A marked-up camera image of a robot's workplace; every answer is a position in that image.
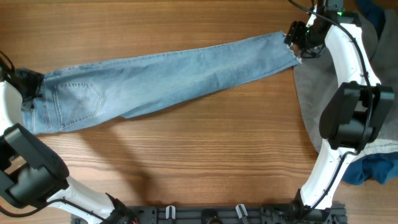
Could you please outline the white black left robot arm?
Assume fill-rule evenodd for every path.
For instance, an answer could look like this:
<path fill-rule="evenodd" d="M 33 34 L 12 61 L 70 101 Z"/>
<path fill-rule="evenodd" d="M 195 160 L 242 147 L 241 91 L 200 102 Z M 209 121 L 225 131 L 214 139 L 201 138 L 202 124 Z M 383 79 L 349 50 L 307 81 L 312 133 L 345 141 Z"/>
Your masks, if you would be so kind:
<path fill-rule="evenodd" d="M 29 217 L 51 207 L 86 223 L 137 223 L 136 214 L 120 200 L 96 192 L 70 177 L 64 161 L 24 126 L 22 111 L 32 109 L 40 97 L 44 75 L 17 70 L 1 54 L 1 197 L 16 208 L 33 211 L 1 213 Z"/>

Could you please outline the light blue denim jeans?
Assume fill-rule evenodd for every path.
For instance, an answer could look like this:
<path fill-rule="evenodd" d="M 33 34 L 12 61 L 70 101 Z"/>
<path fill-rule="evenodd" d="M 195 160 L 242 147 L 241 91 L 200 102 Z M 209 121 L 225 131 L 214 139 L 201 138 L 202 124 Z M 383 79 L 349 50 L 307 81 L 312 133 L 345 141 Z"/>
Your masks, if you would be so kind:
<path fill-rule="evenodd" d="M 87 63 L 45 75 L 33 110 L 34 134 L 70 132 L 133 118 L 242 85 L 299 64 L 282 32 L 200 49 Z"/>

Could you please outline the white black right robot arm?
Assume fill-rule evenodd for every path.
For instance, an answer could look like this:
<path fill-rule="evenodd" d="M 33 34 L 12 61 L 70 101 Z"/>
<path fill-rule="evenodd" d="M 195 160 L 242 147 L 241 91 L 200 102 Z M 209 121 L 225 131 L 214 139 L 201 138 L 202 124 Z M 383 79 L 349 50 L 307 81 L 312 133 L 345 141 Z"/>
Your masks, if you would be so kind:
<path fill-rule="evenodd" d="M 295 86 L 318 152 L 284 215 L 294 223 L 323 223 L 331 218 L 339 183 L 362 174 L 364 162 L 379 180 L 395 168 L 397 81 L 374 71 L 356 12 L 323 10 L 307 22 L 295 21 L 284 42 L 298 48 Z"/>

